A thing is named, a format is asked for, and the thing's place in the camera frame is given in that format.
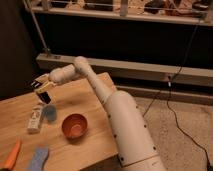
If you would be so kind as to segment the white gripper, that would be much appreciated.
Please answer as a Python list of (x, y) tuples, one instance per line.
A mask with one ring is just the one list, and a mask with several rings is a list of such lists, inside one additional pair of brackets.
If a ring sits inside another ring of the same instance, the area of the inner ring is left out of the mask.
[(39, 88), (37, 88), (35, 92), (39, 94), (47, 92), (48, 90), (54, 88), (55, 84), (65, 84), (71, 81), (75, 75), (76, 75), (75, 67), (72, 64), (62, 68), (56, 68), (52, 70), (49, 73), (49, 75), (43, 74), (35, 79), (35, 82), (38, 82), (41, 84), (44, 83)]

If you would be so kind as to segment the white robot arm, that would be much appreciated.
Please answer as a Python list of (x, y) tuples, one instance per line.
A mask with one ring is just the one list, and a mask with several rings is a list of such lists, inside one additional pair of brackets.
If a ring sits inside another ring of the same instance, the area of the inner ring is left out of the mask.
[(49, 103), (48, 90), (78, 75), (87, 79), (108, 115), (122, 171), (166, 171), (134, 98), (125, 91), (112, 91), (99, 79), (85, 57), (78, 56), (72, 64), (37, 77), (31, 86), (43, 102)]

